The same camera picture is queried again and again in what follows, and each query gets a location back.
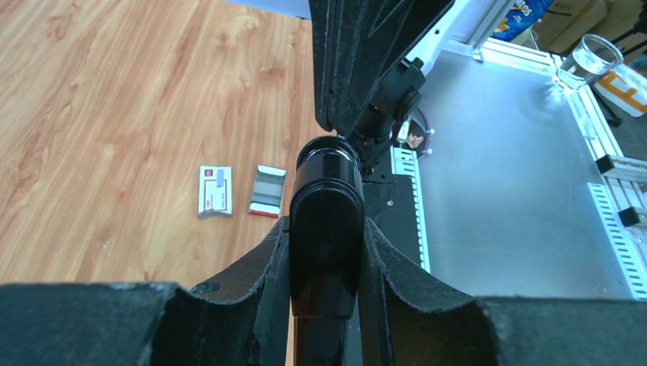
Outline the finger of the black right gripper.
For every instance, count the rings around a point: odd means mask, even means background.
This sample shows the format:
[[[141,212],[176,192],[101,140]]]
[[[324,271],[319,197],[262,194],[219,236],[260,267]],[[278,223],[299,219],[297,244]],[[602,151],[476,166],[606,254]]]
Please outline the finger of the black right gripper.
[[[453,4],[452,0],[310,1],[319,126],[349,134],[378,83]]]

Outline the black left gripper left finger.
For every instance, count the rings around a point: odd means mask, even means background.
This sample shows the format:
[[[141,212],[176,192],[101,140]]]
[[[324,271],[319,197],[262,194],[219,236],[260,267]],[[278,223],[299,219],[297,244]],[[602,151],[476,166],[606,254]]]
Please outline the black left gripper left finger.
[[[288,219],[191,290],[174,282],[1,287],[3,365],[283,365]]]

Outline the black stapler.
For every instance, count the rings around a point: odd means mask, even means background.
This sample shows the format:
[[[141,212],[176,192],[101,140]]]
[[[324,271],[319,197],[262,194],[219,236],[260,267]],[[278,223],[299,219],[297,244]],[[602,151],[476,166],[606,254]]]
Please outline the black stapler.
[[[359,158],[320,136],[297,160],[289,209],[290,296],[296,365],[342,365],[359,283],[365,205]]]

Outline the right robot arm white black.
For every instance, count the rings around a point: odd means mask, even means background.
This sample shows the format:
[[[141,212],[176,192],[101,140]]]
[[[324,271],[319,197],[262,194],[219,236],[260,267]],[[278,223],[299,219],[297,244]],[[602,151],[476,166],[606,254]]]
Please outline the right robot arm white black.
[[[300,161],[341,151],[370,166],[390,146],[391,129],[420,102],[420,88],[452,29],[483,43],[509,1],[312,1],[315,114],[326,135]]]

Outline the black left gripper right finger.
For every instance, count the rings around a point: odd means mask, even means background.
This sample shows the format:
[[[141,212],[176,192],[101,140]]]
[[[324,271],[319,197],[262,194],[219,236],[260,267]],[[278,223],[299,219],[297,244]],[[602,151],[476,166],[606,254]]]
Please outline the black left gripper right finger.
[[[635,300],[473,297],[433,277],[365,222],[359,277],[366,365],[644,365]]]

